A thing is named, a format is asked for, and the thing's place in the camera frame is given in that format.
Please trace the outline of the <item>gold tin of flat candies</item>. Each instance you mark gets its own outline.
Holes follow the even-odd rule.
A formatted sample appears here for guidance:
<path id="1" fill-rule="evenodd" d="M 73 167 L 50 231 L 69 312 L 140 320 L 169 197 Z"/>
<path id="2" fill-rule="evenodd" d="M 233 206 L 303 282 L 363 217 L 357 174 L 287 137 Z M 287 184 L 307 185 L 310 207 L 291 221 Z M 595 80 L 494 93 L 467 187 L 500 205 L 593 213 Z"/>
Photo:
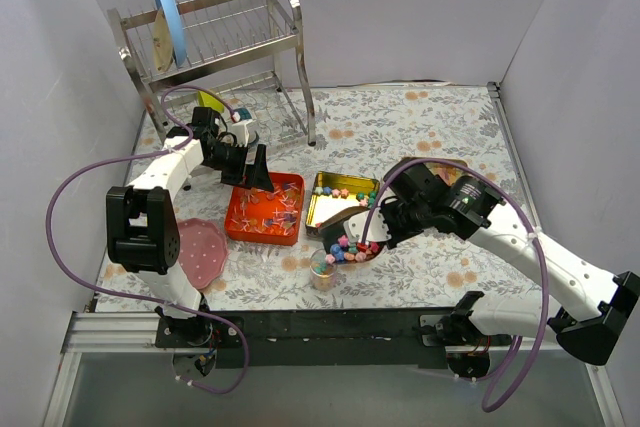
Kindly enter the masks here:
<path id="1" fill-rule="evenodd" d="M 448 186 L 452 186 L 465 172 L 460 166 L 467 167 L 468 164 L 462 159 L 449 159 L 454 166 L 449 164 L 441 164 L 436 162 L 425 162 L 424 165 L 433 175 L 439 176 Z"/>

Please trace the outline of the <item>beige plate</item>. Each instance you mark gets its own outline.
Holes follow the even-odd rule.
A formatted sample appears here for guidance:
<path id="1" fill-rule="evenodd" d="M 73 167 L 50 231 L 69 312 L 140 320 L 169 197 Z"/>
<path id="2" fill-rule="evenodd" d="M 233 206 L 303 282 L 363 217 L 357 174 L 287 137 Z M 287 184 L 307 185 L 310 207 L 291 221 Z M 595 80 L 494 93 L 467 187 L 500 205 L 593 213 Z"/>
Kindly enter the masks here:
<path id="1" fill-rule="evenodd" d="M 152 28 L 152 52 L 156 70 L 164 73 L 174 61 L 174 47 L 164 10 L 159 8 Z"/>

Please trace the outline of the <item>metal scoop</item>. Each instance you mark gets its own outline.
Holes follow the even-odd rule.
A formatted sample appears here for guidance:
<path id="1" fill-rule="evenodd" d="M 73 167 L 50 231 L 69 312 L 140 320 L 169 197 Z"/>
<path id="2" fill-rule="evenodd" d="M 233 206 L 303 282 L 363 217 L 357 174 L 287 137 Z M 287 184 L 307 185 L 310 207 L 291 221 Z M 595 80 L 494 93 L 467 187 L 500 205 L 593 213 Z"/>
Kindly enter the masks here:
<path id="1" fill-rule="evenodd" d="M 382 253 L 390 238 L 383 233 L 383 218 L 378 209 L 362 241 L 368 215 L 368 208 L 348 207 L 319 224 L 317 234 L 330 260 L 336 264 L 365 262 Z"/>

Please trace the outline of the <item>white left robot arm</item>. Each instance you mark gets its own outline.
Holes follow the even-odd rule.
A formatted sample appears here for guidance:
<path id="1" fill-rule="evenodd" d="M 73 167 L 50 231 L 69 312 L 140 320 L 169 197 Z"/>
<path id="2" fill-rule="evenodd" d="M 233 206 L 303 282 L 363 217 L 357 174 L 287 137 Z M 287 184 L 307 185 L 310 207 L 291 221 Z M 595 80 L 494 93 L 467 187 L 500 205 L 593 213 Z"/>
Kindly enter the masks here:
<path id="1" fill-rule="evenodd" d="M 196 107 L 189 123 L 169 130 L 164 155 L 129 185 L 106 194 L 109 259 L 146 283 L 160 300 L 161 314 L 181 319 L 178 334 L 193 347 L 211 339 L 213 324 L 196 312 L 202 294 L 178 262 L 181 240 L 173 200 L 198 167 L 218 171 L 223 184 L 272 192 L 267 147 L 247 144 L 244 130 L 243 121 L 226 126 L 218 112 Z"/>

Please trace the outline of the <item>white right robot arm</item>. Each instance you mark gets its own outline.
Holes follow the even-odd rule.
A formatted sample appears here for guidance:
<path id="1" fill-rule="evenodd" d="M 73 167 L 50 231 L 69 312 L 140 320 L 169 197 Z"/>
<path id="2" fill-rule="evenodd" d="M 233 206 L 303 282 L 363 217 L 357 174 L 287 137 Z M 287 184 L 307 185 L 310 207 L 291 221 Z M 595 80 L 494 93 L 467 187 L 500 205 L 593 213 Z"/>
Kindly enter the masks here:
<path id="1" fill-rule="evenodd" d="M 496 255 L 541 289 L 515 304 L 472 291 L 430 333 L 469 345 L 493 335 L 542 337 L 580 361 L 605 365 L 638 302 L 638 275 L 596 267 L 535 230 L 517 202 L 470 168 L 447 184 L 429 165 L 406 158 L 384 176 L 382 188 L 393 195 L 376 208 L 388 248 L 435 229 Z"/>

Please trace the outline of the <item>dark tin of star candies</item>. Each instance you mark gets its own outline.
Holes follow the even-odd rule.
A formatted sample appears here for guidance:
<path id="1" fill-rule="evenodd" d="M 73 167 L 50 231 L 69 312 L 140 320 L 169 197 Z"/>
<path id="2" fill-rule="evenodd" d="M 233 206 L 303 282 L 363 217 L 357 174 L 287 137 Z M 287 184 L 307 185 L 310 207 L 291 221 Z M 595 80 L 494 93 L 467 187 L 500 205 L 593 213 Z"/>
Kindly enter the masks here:
<path id="1" fill-rule="evenodd" d="M 320 171 L 311 188 L 305 230 L 309 237 L 319 236 L 319 227 L 344 209 L 368 205 L 370 193 L 377 193 L 380 182 L 374 178 Z"/>

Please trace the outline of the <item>orange lollipop tray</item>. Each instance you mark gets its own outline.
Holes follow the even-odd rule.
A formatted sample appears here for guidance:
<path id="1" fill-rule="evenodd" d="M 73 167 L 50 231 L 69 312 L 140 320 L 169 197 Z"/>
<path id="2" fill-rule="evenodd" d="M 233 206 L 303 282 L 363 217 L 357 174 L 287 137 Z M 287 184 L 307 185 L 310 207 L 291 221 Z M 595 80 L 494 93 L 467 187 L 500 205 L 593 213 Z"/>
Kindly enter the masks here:
<path id="1" fill-rule="evenodd" d="M 224 221 L 235 241 L 293 246 L 298 241 L 304 204 L 304 179 L 297 174 L 270 174 L 274 191 L 234 187 Z"/>

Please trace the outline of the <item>metal dish rack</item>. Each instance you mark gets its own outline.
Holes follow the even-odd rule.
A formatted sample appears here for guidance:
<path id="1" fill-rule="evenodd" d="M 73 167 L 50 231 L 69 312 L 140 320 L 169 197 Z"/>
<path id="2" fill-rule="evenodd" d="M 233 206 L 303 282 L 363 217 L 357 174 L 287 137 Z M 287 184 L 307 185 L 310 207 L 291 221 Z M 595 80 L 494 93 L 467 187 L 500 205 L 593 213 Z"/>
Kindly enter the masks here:
<path id="1" fill-rule="evenodd" d="M 164 68 L 153 56 L 160 43 L 153 27 L 159 6 L 107 12 L 122 62 L 159 137 L 169 129 L 160 94 L 201 84 L 249 110 L 259 138 L 272 148 L 316 144 L 300 0 L 182 0 L 172 7 L 181 34 L 169 43 L 171 61 Z"/>

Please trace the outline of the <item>blue plate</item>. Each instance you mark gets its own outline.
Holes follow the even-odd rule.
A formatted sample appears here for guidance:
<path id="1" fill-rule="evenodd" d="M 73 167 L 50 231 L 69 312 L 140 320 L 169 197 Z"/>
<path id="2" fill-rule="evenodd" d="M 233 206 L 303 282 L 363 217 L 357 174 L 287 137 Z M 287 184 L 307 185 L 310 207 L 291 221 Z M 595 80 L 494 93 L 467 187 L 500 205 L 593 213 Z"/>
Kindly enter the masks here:
<path id="1" fill-rule="evenodd" d="M 182 18 L 176 0 L 154 0 L 157 10 L 162 8 L 169 26 L 174 47 L 174 61 L 172 65 L 180 67 L 187 57 L 186 38 Z"/>

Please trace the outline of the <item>green bowl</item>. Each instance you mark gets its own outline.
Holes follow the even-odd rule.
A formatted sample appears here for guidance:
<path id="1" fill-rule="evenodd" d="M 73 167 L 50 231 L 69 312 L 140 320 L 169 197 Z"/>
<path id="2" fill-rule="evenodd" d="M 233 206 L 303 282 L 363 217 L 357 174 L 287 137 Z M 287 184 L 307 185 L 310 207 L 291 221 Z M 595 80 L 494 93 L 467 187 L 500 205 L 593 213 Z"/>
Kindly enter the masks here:
<path id="1" fill-rule="evenodd" d="M 220 102 L 216 97 L 203 91 L 197 92 L 197 98 L 199 106 L 210 108 L 219 113 L 224 113 L 226 110 L 224 104 Z"/>

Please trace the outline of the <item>teal patterned cup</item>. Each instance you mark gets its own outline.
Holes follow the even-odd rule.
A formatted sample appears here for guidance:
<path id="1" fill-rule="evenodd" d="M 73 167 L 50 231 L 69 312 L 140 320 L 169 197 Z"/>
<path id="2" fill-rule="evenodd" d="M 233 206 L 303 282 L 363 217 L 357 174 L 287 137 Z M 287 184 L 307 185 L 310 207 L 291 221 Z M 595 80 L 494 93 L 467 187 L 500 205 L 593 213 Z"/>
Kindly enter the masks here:
<path id="1" fill-rule="evenodd" d="M 234 135 L 238 144 L 252 146 L 259 140 L 258 125 L 251 113 L 244 107 L 235 110 L 236 122 L 233 123 Z"/>

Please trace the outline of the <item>pink dotted plate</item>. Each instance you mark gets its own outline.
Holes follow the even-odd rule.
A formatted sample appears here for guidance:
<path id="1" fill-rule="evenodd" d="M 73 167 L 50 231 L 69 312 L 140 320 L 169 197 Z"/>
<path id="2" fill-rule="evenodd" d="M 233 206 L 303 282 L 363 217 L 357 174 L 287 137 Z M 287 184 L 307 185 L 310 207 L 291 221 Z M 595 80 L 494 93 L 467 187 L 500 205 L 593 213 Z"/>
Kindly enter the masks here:
<path id="1" fill-rule="evenodd" d="M 191 285 L 204 291 L 224 271 L 229 250 L 225 234 L 216 224 L 191 218 L 178 223 L 178 261 Z"/>

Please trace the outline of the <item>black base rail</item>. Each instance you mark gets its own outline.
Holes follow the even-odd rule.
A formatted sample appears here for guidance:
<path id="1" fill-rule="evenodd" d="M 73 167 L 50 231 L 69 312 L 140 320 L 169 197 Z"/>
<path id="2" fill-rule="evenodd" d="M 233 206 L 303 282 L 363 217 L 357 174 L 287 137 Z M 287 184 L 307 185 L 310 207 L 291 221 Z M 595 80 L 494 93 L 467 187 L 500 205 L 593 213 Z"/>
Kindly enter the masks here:
<path id="1" fill-rule="evenodd" d="M 217 320 L 162 316 L 154 345 L 196 354 L 217 350 L 220 369 L 266 366 L 446 367 L 452 348 L 483 356 L 507 335 L 461 334 L 444 308 L 227 311 Z"/>

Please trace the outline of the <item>floral table mat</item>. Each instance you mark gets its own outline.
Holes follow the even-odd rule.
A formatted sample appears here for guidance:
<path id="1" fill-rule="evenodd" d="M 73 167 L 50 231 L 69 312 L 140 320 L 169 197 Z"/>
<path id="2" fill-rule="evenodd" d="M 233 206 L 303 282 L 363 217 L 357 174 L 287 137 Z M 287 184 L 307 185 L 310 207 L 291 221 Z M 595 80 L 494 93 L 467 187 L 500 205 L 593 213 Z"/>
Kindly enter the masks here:
<path id="1" fill-rule="evenodd" d="M 273 172 L 312 185 L 321 171 L 381 178 L 400 159 L 436 157 L 465 162 L 513 199 L 523 192 L 499 117 L 483 87 L 317 89 L 316 143 L 309 146 L 282 96 L 236 91 L 233 104 L 256 118 Z M 306 234 L 291 247 L 230 241 L 223 274 L 205 291 L 211 308 L 292 310 L 451 306 L 465 292 L 522 300 L 537 285 L 496 256 L 455 237 L 427 232 L 349 265 L 334 286 L 311 284 L 319 243 Z"/>

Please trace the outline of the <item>clear drinking glass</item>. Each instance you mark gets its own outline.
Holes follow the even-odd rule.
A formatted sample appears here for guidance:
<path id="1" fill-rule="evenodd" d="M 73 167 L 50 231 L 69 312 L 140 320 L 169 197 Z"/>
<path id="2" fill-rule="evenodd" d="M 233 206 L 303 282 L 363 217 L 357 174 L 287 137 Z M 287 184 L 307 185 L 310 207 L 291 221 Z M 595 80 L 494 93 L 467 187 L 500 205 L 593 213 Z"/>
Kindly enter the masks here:
<path id="1" fill-rule="evenodd" d="M 337 278 L 337 263 L 332 254 L 316 250 L 310 258 L 310 278 L 312 286 L 319 291 L 331 290 Z"/>

